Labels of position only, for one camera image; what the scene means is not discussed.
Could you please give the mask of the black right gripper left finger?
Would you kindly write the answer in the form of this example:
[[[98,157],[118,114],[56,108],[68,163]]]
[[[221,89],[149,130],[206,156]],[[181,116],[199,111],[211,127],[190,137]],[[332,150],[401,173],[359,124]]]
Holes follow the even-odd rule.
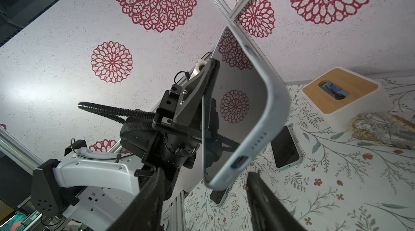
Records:
[[[165,172],[159,168],[109,231],[162,231]]]

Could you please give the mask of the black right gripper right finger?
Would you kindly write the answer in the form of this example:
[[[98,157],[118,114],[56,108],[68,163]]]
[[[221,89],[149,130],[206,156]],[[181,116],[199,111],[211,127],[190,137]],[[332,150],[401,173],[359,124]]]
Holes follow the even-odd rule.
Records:
[[[305,230],[282,205],[258,173],[248,174],[246,193],[254,231]]]

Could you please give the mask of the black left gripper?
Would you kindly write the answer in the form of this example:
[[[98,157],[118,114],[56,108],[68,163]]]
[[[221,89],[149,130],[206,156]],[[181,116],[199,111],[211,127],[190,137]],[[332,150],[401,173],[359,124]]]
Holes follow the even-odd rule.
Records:
[[[191,140],[202,139],[202,100],[211,97],[219,61],[210,59],[203,70],[183,86],[172,85],[156,109],[152,128]]]

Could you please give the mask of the light blue phone case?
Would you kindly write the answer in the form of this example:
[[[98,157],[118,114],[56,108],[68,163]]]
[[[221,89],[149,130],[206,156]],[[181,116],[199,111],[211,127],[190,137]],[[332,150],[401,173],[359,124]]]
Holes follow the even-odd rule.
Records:
[[[290,110],[285,83],[242,31],[224,28],[202,99],[205,185],[227,188],[284,127]]]

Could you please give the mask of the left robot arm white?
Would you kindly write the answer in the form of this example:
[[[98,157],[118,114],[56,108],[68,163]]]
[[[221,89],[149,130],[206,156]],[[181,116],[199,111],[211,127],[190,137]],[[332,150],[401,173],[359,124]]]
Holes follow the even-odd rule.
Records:
[[[32,203],[46,218],[63,217],[94,231],[158,231],[163,202],[182,167],[192,168],[205,137],[206,98],[219,62],[209,60],[182,86],[167,90],[155,112],[81,102],[79,107],[122,124],[126,154],[89,149],[73,140],[61,160],[34,169]]]

